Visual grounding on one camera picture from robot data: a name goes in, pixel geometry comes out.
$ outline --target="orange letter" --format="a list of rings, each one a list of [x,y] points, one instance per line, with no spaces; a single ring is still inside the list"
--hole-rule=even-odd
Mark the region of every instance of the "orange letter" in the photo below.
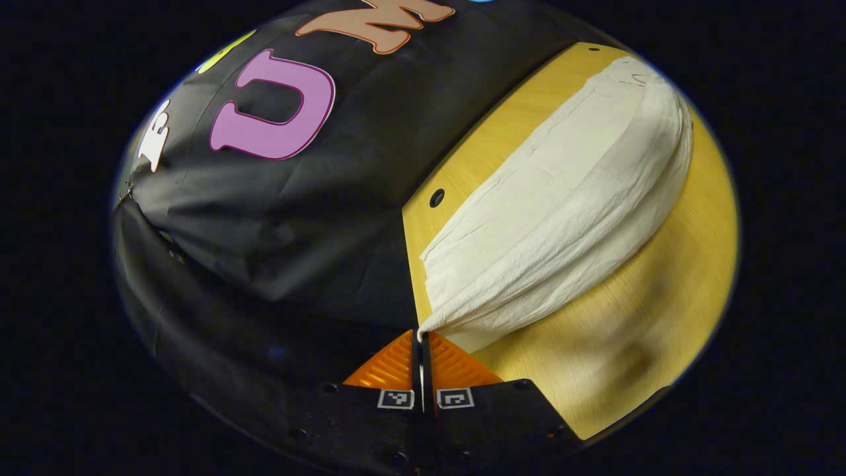
[[[384,30],[374,25],[403,26],[419,30],[423,25],[405,12],[415,12],[425,21],[441,21],[455,13],[454,8],[444,7],[426,0],[362,0],[374,8],[341,10],[323,14],[297,30],[297,36],[316,30],[334,31],[373,43],[373,52],[389,54],[397,51],[411,37],[408,31]]]

